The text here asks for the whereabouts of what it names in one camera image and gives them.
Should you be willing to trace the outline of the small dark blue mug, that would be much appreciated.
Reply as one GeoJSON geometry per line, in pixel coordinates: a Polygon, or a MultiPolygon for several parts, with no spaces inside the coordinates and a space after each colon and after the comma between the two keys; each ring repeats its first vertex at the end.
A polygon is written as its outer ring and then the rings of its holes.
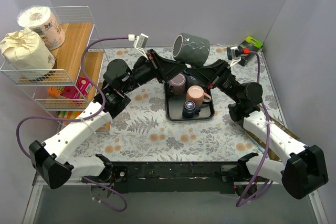
{"type": "Polygon", "coordinates": [[[182,117],[185,119],[191,119],[198,116],[200,108],[198,108],[194,101],[187,100],[183,105],[182,117]]]}

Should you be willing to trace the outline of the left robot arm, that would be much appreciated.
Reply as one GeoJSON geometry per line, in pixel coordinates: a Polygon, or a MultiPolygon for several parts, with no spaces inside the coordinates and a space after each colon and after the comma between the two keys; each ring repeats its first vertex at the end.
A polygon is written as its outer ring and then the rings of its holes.
{"type": "Polygon", "coordinates": [[[102,154],[73,158],[74,150],[91,134],[110,122],[130,103],[127,93],[157,79],[168,82],[187,66],[160,57],[154,50],[141,56],[130,69],[123,59],[109,62],[103,75],[103,90],[97,94],[79,115],[78,122],[71,122],[59,133],[29,146],[33,167],[51,189],[62,186],[70,178],[89,176],[97,182],[106,182],[112,175],[112,163],[102,154]]]}

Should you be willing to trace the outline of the dark grey mug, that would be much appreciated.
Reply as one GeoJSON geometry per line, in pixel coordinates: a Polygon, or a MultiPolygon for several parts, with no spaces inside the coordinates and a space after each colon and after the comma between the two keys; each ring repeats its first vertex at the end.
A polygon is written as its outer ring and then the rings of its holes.
{"type": "Polygon", "coordinates": [[[173,45],[173,58],[192,67],[202,67],[210,52],[208,39],[180,33],[173,45]]]}

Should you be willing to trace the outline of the purple mug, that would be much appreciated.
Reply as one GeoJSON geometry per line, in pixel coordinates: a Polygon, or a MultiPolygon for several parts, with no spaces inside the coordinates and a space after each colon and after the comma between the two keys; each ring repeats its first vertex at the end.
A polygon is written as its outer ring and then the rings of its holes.
{"type": "Polygon", "coordinates": [[[186,77],[179,73],[172,80],[169,81],[168,93],[170,95],[182,95],[186,87],[186,77]]]}

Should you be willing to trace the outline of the pink mug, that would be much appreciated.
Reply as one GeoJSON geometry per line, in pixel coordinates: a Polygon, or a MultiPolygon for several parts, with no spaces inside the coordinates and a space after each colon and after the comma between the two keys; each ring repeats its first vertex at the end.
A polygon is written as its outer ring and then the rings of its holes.
{"type": "Polygon", "coordinates": [[[191,86],[186,92],[186,101],[193,101],[197,108],[205,102],[211,102],[212,97],[200,86],[191,86]]]}

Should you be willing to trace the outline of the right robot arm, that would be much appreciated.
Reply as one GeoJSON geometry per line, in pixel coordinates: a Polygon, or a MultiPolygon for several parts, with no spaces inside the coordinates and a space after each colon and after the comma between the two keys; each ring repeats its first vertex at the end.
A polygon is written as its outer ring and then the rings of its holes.
{"type": "Polygon", "coordinates": [[[225,175],[251,182],[257,176],[275,181],[295,199],[305,197],[329,181],[323,150],[296,140],[271,120],[262,103],[261,84],[239,83],[225,60],[188,68],[187,73],[207,88],[218,88],[229,96],[234,101],[228,106],[231,119],[263,141],[265,152],[272,150],[279,157],[275,161],[265,155],[247,154],[225,175]]]}

